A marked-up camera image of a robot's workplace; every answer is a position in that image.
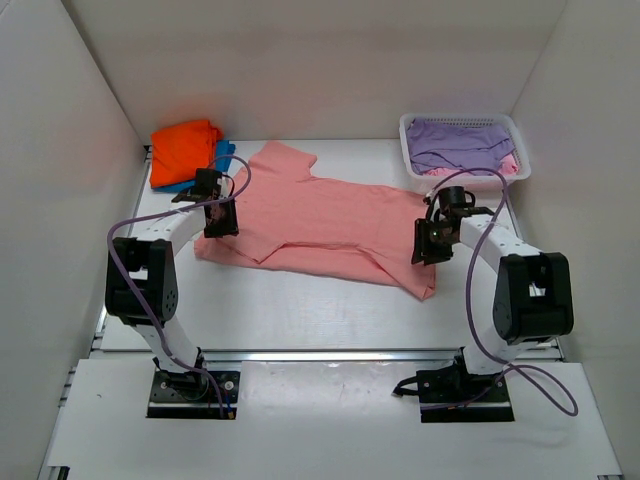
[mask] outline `white plastic basket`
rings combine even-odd
[[[407,173],[411,180],[411,189],[418,193],[427,193],[436,184],[442,180],[443,177],[432,177],[429,175],[418,175],[411,168],[411,159],[409,157],[409,146],[407,145],[407,129],[411,126],[416,118],[424,118],[431,122],[447,123],[449,125],[456,125],[459,127],[486,127],[493,125],[494,123],[501,124],[509,133],[515,150],[513,156],[518,164],[518,173],[515,175],[506,175],[505,178],[510,184],[516,180],[524,180],[531,175],[531,167],[529,166],[529,157],[522,143],[520,133],[516,128],[513,120],[507,115],[502,114],[431,114],[431,113],[405,113],[400,117],[400,145],[402,147],[402,157],[404,159]],[[471,191],[480,190],[499,190],[502,187],[500,179],[495,176],[467,176],[460,175],[454,180],[451,180],[452,184],[461,185]]]

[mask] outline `white enclosure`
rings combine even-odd
[[[247,413],[239,427],[224,427],[231,442],[224,452],[233,456],[237,442],[251,453],[291,433],[286,444],[269,446],[271,458],[252,466],[233,457],[217,474],[257,478],[255,467],[273,478],[320,478],[325,458],[300,447],[291,455],[306,463],[295,469],[274,460],[278,449],[297,448],[293,442],[310,432],[336,435],[346,422],[353,434],[342,448],[322,435],[309,439],[318,452],[335,448],[335,462],[324,467],[333,477],[388,478],[403,466],[416,476],[433,466],[438,478],[516,478],[519,466],[549,461],[557,469],[527,475],[595,479],[619,474],[619,464],[625,478],[640,479],[639,92],[636,0],[0,0],[0,478],[37,478],[43,462],[43,475],[72,464],[70,479],[179,476],[182,460],[208,472],[197,462],[219,432],[197,422],[138,422],[150,357],[117,319],[105,329],[100,319],[107,229],[168,203],[145,180],[143,145],[153,131],[209,118],[243,156],[259,140],[285,139],[318,155],[314,175],[405,188],[397,126],[416,111],[503,113],[518,127],[532,174],[511,189],[513,206],[501,222],[568,257],[575,309],[563,352],[553,343],[527,358],[570,383],[583,407],[579,420],[559,419],[514,377],[513,428],[417,429],[414,405],[398,407],[387,395],[397,375],[411,374],[408,363],[343,363],[329,374],[334,367],[320,363],[251,362],[312,360],[303,354],[327,349],[335,361],[410,362],[415,352],[426,362],[449,358],[469,341],[461,296],[468,252],[456,251],[438,270],[440,296],[422,305],[391,287],[198,265],[187,247],[178,257],[187,334],[209,358],[248,361]],[[483,198],[491,207],[497,200],[497,192]],[[480,266],[474,285],[476,308],[487,312],[490,273]],[[218,297],[207,296],[209,278],[222,289]],[[233,290],[225,291],[230,278]],[[236,293],[256,287],[259,307],[243,308]],[[68,372],[81,359],[58,417]],[[550,363],[559,359],[572,363]],[[299,372],[319,379],[303,381]],[[269,390],[270,376],[289,378],[291,389]],[[310,400],[302,385],[329,393]],[[350,390],[367,385],[366,395]],[[369,396],[382,391],[384,398]],[[336,408],[331,392],[339,396],[337,417],[325,413]],[[307,402],[316,416],[290,432],[274,420],[299,418],[297,406]],[[262,408],[272,416],[261,418]],[[391,454],[375,429],[358,423],[377,411],[391,414],[374,426],[406,422],[403,431],[428,452],[395,432],[402,452]],[[252,439],[255,429],[262,433]],[[175,435],[182,460],[166,456],[147,468],[164,435]],[[447,457],[443,438],[463,442],[460,461]],[[124,444],[118,451],[135,439],[141,463]],[[367,451],[377,452],[369,469],[349,463],[363,462]],[[495,469],[500,455],[512,460]]]

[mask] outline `purple cable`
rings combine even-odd
[[[556,376],[554,376],[553,374],[551,374],[551,373],[547,372],[546,370],[544,370],[544,369],[542,369],[540,367],[537,367],[535,365],[514,365],[512,363],[507,362],[506,360],[503,360],[502,358],[496,357],[495,355],[491,354],[491,352],[489,352],[485,348],[485,346],[482,344],[482,342],[480,340],[480,336],[478,335],[478,331],[477,331],[475,323],[473,321],[473,312],[472,312],[472,309],[471,309],[471,284],[472,284],[472,281],[473,281],[473,270],[475,268],[476,261],[478,259],[478,255],[480,255],[480,248],[482,247],[482,244],[484,243],[484,241],[487,239],[487,237],[491,233],[491,230],[493,230],[493,227],[494,227],[496,221],[498,220],[498,215],[500,215],[500,211],[502,210],[502,208],[504,207],[505,203],[507,202],[507,196],[508,196],[507,189],[508,189],[509,185],[507,184],[507,180],[504,178],[504,176],[502,176],[502,174],[500,172],[497,172],[497,171],[492,170],[490,168],[476,167],[476,168],[468,168],[468,169],[464,169],[464,170],[460,170],[458,172],[452,173],[448,177],[446,177],[443,180],[441,180],[440,182],[438,182],[438,184],[431,190],[431,192],[434,193],[434,197],[435,197],[435,192],[444,183],[448,182],[452,178],[457,177],[458,175],[461,175],[463,173],[475,172],[475,171],[490,172],[493,175],[496,175],[500,179],[500,181],[502,182],[502,198],[500,199],[500,203],[498,204],[498,208],[496,208],[496,211],[493,214],[493,217],[491,218],[491,222],[489,223],[489,226],[486,228],[486,230],[484,232],[482,232],[482,235],[480,235],[480,238],[478,239],[478,243],[476,244],[476,247],[473,249],[473,253],[471,254],[471,261],[469,262],[469,269],[467,270],[467,281],[466,281],[466,284],[465,284],[465,304],[466,304],[466,309],[467,309],[467,322],[469,324],[469,330],[471,331],[471,336],[473,337],[473,341],[478,346],[480,351],[487,358],[489,358],[490,360],[493,360],[496,363],[499,363],[499,364],[507,366],[507,368],[494,380],[495,382],[498,382],[507,373],[511,372],[512,370],[515,370],[520,375],[522,375],[529,383],[531,383],[534,387],[536,387],[540,391],[540,393],[542,393],[558,410],[560,410],[562,413],[564,413],[565,415],[568,415],[570,417],[576,417],[578,415],[578,403],[576,402],[576,399],[573,397],[573,395],[571,394],[569,389]],[[543,375],[546,375],[548,378],[550,378],[565,393],[565,395],[567,396],[567,398],[571,402],[573,410],[568,410],[565,407],[563,407],[562,405],[560,405],[560,403],[555,398],[553,398],[551,396],[551,394],[547,390],[545,390],[545,388],[542,385],[540,385],[533,378],[531,378],[531,376],[529,376],[526,372],[524,372],[523,371],[524,369],[536,371],[536,372],[541,373]],[[451,403],[451,404],[447,404],[447,405],[434,405],[432,407],[423,407],[423,410],[438,410],[438,409],[443,409],[443,408],[455,408],[455,407],[460,407],[460,406],[466,406],[466,405],[468,405],[468,404],[470,404],[472,402],[475,402],[479,398],[483,397],[490,390],[490,388],[491,387],[487,388],[486,390],[484,390],[479,395],[473,397],[471,400],[466,400],[464,402],[458,402],[458,403]]]
[[[124,227],[125,225],[131,225],[131,224],[138,223],[138,222],[145,222],[145,221],[148,221],[148,220],[156,220],[158,218],[170,217],[171,215],[177,215],[178,213],[188,212],[189,210],[193,210],[194,208],[200,208],[200,207],[206,207],[206,206],[209,206],[209,205],[217,205],[217,204],[220,204],[220,203],[230,202],[231,200],[236,198],[238,195],[240,195],[242,192],[244,192],[246,190],[246,188],[249,186],[249,182],[251,181],[251,168],[249,168],[249,164],[245,160],[243,160],[242,158],[240,158],[240,157],[238,157],[236,155],[220,155],[219,157],[216,157],[209,164],[209,166],[211,166],[213,163],[215,163],[216,160],[221,159],[221,158],[233,158],[235,160],[238,160],[247,169],[247,181],[244,182],[244,185],[242,185],[242,187],[240,187],[237,192],[235,192],[233,195],[230,195],[227,198],[221,198],[221,199],[218,199],[218,200],[207,200],[206,202],[195,203],[193,205],[189,205],[188,207],[182,207],[182,208],[178,208],[176,210],[169,210],[167,212],[156,213],[156,214],[153,214],[153,215],[147,215],[145,217],[129,218],[127,220],[122,220],[120,222],[117,222],[107,232],[107,248],[109,249],[109,255],[111,255],[111,258],[113,259],[113,262],[115,263],[116,267],[120,271],[120,274],[122,275],[122,278],[124,278],[124,281],[127,283],[127,285],[129,286],[129,288],[133,292],[133,295],[136,297],[138,302],[140,302],[140,305],[142,306],[142,309],[147,314],[147,316],[149,317],[149,320],[151,320],[151,323],[153,324],[154,328],[158,332],[158,338],[160,338],[160,344],[162,345],[162,351],[165,353],[165,355],[167,355],[167,357],[169,357],[179,367],[182,367],[182,368],[184,368],[185,370],[187,370],[189,372],[198,373],[200,375],[203,375],[207,379],[207,382],[209,383],[209,385],[212,386],[213,389],[216,392],[216,397],[218,398],[218,406],[220,408],[220,418],[224,418],[224,411],[222,409],[222,405],[223,405],[223,403],[222,403],[222,394],[220,393],[220,388],[218,387],[218,384],[216,383],[215,379],[213,378],[213,375],[211,375],[205,368],[196,368],[196,367],[192,367],[190,365],[187,365],[182,360],[180,360],[179,358],[177,358],[177,357],[175,357],[173,355],[173,352],[171,351],[171,348],[169,348],[169,345],[167,344],[167,338],[164,335],[164,331],[162,330],[162,325],[160,324],[160,321],[158,320],[158,317],[156,317],[155,313],[153,313],[153,310],[151,309],[151,306],[149,305],[147,300],[142,295],[142,292],[137,287],[137,285],[134,283],[133,279],[129,276],[129,272],[127,271],[127,269],[125,268],[124,264],[122,263],[122,260],[120,260],[120,257],[118,256],[118,254],[116,252],[115,246],[113,245],[113,236],[114,236],[116,230],[118,230],[121,227]]]

